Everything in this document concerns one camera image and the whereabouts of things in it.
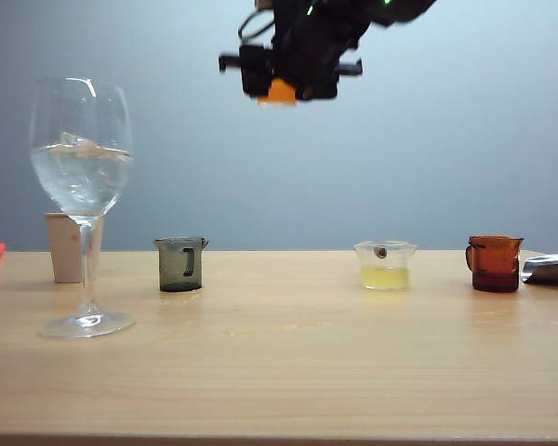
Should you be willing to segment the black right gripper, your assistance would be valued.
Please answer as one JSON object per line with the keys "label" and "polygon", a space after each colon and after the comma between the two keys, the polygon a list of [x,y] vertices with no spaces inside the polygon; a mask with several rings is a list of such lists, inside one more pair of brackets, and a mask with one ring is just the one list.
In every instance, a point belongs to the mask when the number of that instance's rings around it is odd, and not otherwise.
{"label": "black right gripper", "polygon": [[300,87],[301,100],[332,99],[342,76],[363,73],[360,60],[345,63],[341,56],[358,47],[372,19],[363,1],[274,1],[274,36],[269,47],[243,35],[237,54],[220,54],[219,71],[241,73],[243,91],[250,97],[267,97],[274,80]]}

